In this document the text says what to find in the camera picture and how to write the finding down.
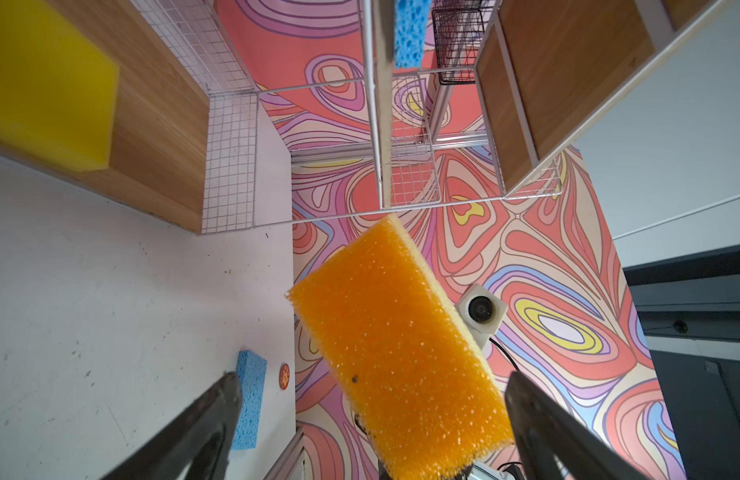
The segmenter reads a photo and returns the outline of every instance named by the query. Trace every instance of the orange scouring pad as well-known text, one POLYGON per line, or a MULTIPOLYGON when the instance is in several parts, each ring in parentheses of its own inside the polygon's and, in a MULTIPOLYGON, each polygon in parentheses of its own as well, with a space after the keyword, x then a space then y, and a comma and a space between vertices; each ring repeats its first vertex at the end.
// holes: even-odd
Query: orange scouring pad
POLYGON ((396 216, 288 298, 394 480, 449 477, 513 443, 487 361, 396 216))

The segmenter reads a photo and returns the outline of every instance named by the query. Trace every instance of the yellow object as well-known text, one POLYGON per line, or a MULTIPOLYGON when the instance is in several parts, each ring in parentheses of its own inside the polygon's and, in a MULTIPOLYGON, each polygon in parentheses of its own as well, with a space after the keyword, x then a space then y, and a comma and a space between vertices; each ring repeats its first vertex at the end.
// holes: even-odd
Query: yellow object
POLYGON ((288 298, 394 480, 450 477, 513 442, 487 361, 396 216, 288 298))
POLYGON ((43 0, 0 0, 0 144, 67 170, 107 168, 118 76, 43 0))

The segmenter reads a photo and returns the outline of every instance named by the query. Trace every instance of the yellow sponge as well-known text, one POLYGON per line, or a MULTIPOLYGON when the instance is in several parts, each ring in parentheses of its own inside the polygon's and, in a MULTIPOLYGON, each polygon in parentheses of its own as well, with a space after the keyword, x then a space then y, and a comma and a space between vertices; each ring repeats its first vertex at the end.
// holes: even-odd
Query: yellow sponge
POLYGON ((512 443, 488 364, 394 215, 288 293, 394 480, 512 443))
POLYGON ((43 0, 0 0, 0 144, 108 167, 119 66, 43 0))

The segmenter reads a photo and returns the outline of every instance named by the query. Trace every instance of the camera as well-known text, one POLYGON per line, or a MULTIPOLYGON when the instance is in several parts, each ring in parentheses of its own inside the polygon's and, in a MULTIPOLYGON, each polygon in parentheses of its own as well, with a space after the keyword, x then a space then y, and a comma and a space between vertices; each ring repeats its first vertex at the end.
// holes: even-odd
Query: camera
POLYGON ((498 331, 508 308, 506 303, 478 283, 472 283, 455 303, 456 311, 480 349, 498 331))

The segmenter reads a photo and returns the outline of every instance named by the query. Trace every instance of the psychedelic pattern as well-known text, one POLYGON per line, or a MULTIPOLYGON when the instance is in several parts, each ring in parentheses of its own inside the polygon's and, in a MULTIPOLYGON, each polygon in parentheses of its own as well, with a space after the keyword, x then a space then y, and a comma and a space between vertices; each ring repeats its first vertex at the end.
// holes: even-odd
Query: psychedelic pattern
MULTIPOLYGON (((553 197, 403 212, 400 218, 455 302, 479 282, 509 304, 497 339, 568 412, 649 478, 685 478, 653 363, 610 232, 579 152, 557 159, 564 189, 553 197)), ((498 191, 482 151, 441 150, 446 200, 498 191)), ((370 210, 374 173, 352 160, 293 171, 293 216, 370 210)), ((293 226, 297 282, 380 216, 293 226)), ((314 478, 376 478, 376 457, 318 348, 296 322, 296 412, 314 478)), ((489 345, 501 388, 512 370, 489 345)), ((514 447, 487 459, 518 460, 514 447)))
MULTIPOLYGON (((290 150, 370 141, 362 82, 279 93, 267 89, 334 82, 364 75, 357 3, 216 0, 232 43, 262 92, 261 104, 290 150)), ((423 68, 436 67, 431 23, 423 68)), ((438 84, 422 76, 423 105, 395 102, 396 119, 430 113, 438 84)), ((397 97, 403 85, 394 86, 397 97)), ((442 133, 477 130, 481 112, 476 87, 454 88, 442 133)))
MULTIPOLYGON (((216 0, 215 8, 262 91, 363 74, 357 3, 346 0, 216 0)), ((424 68, 436 66, 428 31, 424 68)), ((424 98, 394 89, 396 121, 430 113, 437 87, 422 77, 424 98)), ((369 140, 362 83, 262 93, 262 104, 290 150, 369 140)), ((442 133, 483 129, 476 88, 459 85, 442 133)), ((485 148, 440 150, 443 199, 498 194, 485 148)), ((497 339, 531 379, 642 472, 686 477, 653 363, 610 232, 580 154, 557 159, 564 189, 553 197, 411 210, 399 216, 452 301, 474 282, 509 304, 497 339)), ((378 208, 367 159, 293 169, 294 218, 378 208)), ((379 216, 293 226, 294 278, 303 278, 379 216)), ((296 322, 296 413, 306 430, 313 478, 377 478, 377 459, 318 348, 296 322)), ((486 357, 500 386, 512 369, 499 351, 486 357)), ((514 448, 486 459, 518 460, 514 448)))

